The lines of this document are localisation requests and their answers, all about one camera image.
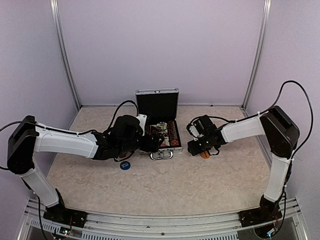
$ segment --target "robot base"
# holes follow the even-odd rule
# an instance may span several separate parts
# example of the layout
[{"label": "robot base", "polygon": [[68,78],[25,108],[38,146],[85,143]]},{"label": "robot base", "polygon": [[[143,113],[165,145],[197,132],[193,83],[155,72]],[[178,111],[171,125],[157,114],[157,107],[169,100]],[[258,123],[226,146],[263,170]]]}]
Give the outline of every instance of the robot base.
[{"label": "robot base", "polygon": [[75,226],[78,228],[83,228],[85,226],[87,219],[86,212],[68,208],[65,208],[64,211],[65,212],[63,215],[65,217],[60,217],[59,215],[57,216],[56,214],[51,214],[49,210],[46,210],[43,218],[59,224]]},{"label": "robot base", "polygon": [[273,213],[266,217],[262,217],[262,211],[260,207],[241,211],[239,212],[239,217],[240,217],[241,226],[245,228],[253,225],[271,222],[276,220],[277,218],[281,219],[282,213],[279,205],[277,205]]},{"label": "robot base", "polygon": [[65,224],[70,227],[75,226],[83,228],[88,214],[85,211],[66,208],[60,192],[57,189],[55,190],[59,197],[59,203],[52,207],[47,207],[43,218],[56,223]]}]

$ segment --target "cable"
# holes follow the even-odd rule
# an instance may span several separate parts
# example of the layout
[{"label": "cable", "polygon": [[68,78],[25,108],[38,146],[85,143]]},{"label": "cable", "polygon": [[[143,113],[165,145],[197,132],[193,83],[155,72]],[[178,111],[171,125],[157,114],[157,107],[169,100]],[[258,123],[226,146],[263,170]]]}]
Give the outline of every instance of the cable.
[{"label": "cable", "polygon": [[110,124],[109,124],[109,126],[108,126],[108,128],[107,128],[106,130],[108,130],[108,129],[111,128],[112,124],[114,123],[114,120],[115,120],[115,117],[116,117],[116,115],[117,115],[118,110],[119,110],[124,104],[126,104],[126,103],[131,103],[131,104],[133,104],[133,105],[135,106],[136,115],[138,116],[139,110],[138,110],[137,104],[136,104],[134,101],[132,101],[132,100],[126,100],[126,101],[122,102],[122,103],[116,108],[116,110],[115,110],[115,112],[114,112],[114,114],[113,114],[112,120],[111,120],[111,122],[110,122]]},{"label": "cable", "polygon": [[[193,121],[195,121],[195,120],[197,120],[197,119],[199,119],[199,118],[202,118],[202,117],[204,117],[204,116],[205,116],[205,115],[203,115],[203,116],[197,116],[197,117],[195,117],[194,119],[192,119],[192,120],[190,121],[190,123],[188,124],[189,127],[187,126],[187,128],[190,128],[190,127],[191,127]],[[235,120],[228,120],[228,119],[225,119],[225,118],[220,117],[220,116],[208,116],[208,118],[211,118],[211,119],[220,119],[220,120],[223,120],[223,121],[225,121],[225,122],[227,122],[227,123],[229,123],[229,124],[236,122]],[[188,131],[188,132],[189,132],[190,135],[191,135],[192,137],[194,137],[195,139],[201,138],[200,136],[195,136],[191,131]]]},{"label": "cable", "polygon": [[[38,128],[41,128],[41,129],[47,129],[49,131],[54,131],[54,132],[64,133],[64,134],[71,134],[71,135],[84,135],[84,134],[91,133],[91,132],[97,132],[97,130],[95,130],[95,129],[91,129],[91,130],[84,131],[84,132],[79,132],[79,133],[70,132],[70,131],[64,131],[64,130],[55,129],[55,128],[51,128],[51,127],[44,127],[44,126],[42,126],[40,124],[37,124],[35,122],[32,122],[32,121],[13,121],[13,122],[10,122],[7,125],[5,125],[2,128],[0,128],[0,132],[2,132],[4,129],[6,129],[6,128],[12,126],[12,125],[15,125],[15,124],[30,124],[30,125],[36,126]],[[9,168],[2,167],[2,166],[0,166],[0,169],[5,170],[5,171],[9,170]]]},{"label": "cable", "polygon": [[271,236],[272,238],[280,232],[280,230],[281,230],[281,228],[282,228],[282,226],[284,225],[284,222],[285,222],[286,208],[287,208],[287,193],[286,193],[286,191],[285,191],[284,189],[283,189],[283,193],[284,193],[284,210],[283,210],[283,217],[282,217],[282,221],[281,221],[280,227],[279,227],[279,228],[277,229],[277,231]]},{"label": "cable", "polygon": [[216,153],[211,154],[211,153],[209,152],[209,150],[207,150],[207,152],[209,153],[210,156],[217,156],[217,155],[219,155],[220,150],[219,150],[219,149],[216,149],[216,151],[217,151]]},{"label": "cable", "polygon": [[[309,137],[310,137],[310,135],[311,135],[311,132],[312,132],[312,130],[313,130],[313,127],[314,127],[314,111],[313,111],[313,108],[312,108],[312,105],[311,105],[310,98],[309,98],[309,96],[308,96],[308,94],[307,94],[307,91],[304,89],[304,87],[303,87],[300,83],[298,83],[298,82],[295,81],[295,80],[285,81],[285,82],[281,85],[280,91],[279,91],[278,96],[276,97],[276,100],[274,101],[274,103],[273,103],[270,107],[268,107],[266,110],[260,112],[259,114],[261,115],[261,114],[266,113],[267,111],[269,111],[271,108],[273,108],[273,107],[277,104],[277,102],[278,102],[278,100],[279,100],[279,98],[280,98],[280,96],[281,96],[281,93],[282,93],[282,90],[283,90],[284,86],[285,86],[286,84],[289,84],[289,83],[296,84],[296,85],[298,85],[298,86],[301,88],[301,90],[303,91],[303,93],[304,93],[304,95],[305,95],[305,97],[306,97],[306,99],[307,99],[307,101],[308,101],[309,108],[310,108],[310,115],[311,115],[311,123],[310,123],[310,129],[309,129],[308,135],[306,136],[306,138],[304,139],[304,141],[297,147],[297,149],[293,152],[293,154],[292,154],[292,156],[291,156],[291,158],[290,158],[290,159],[292,159],[292,158],[294,157],[294,155],[300,150],[300,148],[308,141],[308,139],[309,139]],[[237,120],[237,123],[238,123],[238,122],[242,122],[242,121],[247,120],[247,119],[254,118],[254,117],[256,117],[256,116],[258,116],[258,114],[255,114],[255,115],[252,115],[252,116],[248,116],[248,117],[242,118],[242,119],[240,119],[240,120]]]},{"label": "cable", "polygon": [[41,204],[40,204],[40,197],[38,197],[38,196],[37,196],[37,198],[38,198],[38,213],[39,213],[39,222],[40,222],[41,232],[42,232],[42,234],[43,234],[43,236],[44,236],[44,239],[45,239],[45,240],[48,240],[48,238],[47,238],[47,236],[46,236],[46,234],[45,234],[45,231],[44,231],[44,226],[42,225],[42,220],[41,220],[41,211],[40,211]]},{"label": "cable", "polygon": [[[199,119],[199,118],[201,118],[201,117],[204,117],[204,116],[205,116],[205,115],[195,117],[194,119],[191,120],[190,124],[192,124],[194,120],[197,120],[197,119]],[[223,120],[223,121],[225,121],[225,122],[227,122],[227,123],[229,123],[229,124],[236,122],[235,120],[228,120],[228,119],[225,119],[225,118],[220,117],[220,116],[208,116],[208,118],[211,118],[211,119],[220,119],[220,120]]]},{"label": "cable", "polygon": [[279,218],[275,216],[275,228],[278,229],[279,227]]}]

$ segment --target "blue round sticker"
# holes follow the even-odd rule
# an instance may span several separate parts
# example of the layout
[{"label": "blue round sticker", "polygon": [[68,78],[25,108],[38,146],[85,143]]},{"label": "blue round sticker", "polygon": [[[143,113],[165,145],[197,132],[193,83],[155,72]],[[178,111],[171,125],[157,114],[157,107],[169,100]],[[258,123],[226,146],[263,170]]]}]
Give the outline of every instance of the blue round sticker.
[{"label": "blue round sticker", "polygon": [[120,168],[122,170],[128,170],[130,168],[131,164],[130,162],[128,161],[123,161],[121,164],[120,164]]}]

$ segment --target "open briefcase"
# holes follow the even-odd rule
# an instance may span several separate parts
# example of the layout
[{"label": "open briefcase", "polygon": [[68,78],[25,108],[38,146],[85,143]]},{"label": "open briefcase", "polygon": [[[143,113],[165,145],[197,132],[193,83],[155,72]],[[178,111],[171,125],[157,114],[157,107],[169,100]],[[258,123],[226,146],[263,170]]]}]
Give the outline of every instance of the open briefcase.
[{"label": "open briefcase", "polygon": [[164,141],[158,153],[151,153],[152,160],[171,159],[174,152],[182,152],[177,126],[178,88],[136,90],[136,103],[140,114],[147,115],[149,134],[160,134]]}]

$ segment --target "light purple wall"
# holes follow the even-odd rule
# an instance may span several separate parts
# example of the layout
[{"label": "light purple wall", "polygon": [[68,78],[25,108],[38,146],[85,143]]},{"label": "light purple wall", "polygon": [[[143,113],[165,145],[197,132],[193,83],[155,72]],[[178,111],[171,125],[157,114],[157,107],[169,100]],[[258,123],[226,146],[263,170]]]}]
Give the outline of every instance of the light purple wall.
[{"label": "light purple wall", "polygon": [[[320,1],[272,1],[265,47],[248,112],[272,104],[282,82],[296,80],[308,92],[314,111],[314,130],[293,163],[288,193],[296,196],[311,239],[320,239]],[[308,103],[294,85],[285,87],[281,106],[301,131],[310,126]]]},{"label": "light purple wall", "polygon": [[[0,127],[34,115],[68,128],[76,115],[55,34],[50,1],[0,2]],[[0,133],[0,165],[7,166],[7,142],[15,127]],[[46,173],[52,154],[36,155]],[[0,239],[12,240],[30,192],[19,177],[0,170]]]},{"label": "light purple wall", "polygon": [[167,87],[180,89],[181,104],[242,104],[263,0],[68,0],[59,9],[82,104]]}]

